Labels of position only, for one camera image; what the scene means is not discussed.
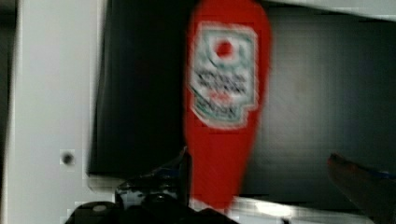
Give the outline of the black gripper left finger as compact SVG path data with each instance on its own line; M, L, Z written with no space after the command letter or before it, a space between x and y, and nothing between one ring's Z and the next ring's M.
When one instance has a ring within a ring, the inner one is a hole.
M140 205L151 194L166 194L188 205L191 189L191 155L186 147L165 165L121 183L115 202L123 209Z

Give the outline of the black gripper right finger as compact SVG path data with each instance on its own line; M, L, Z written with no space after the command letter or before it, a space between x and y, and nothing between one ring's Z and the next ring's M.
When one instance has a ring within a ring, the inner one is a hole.
M395 176L332 153L327 159L334 185L374 224L395 224Z

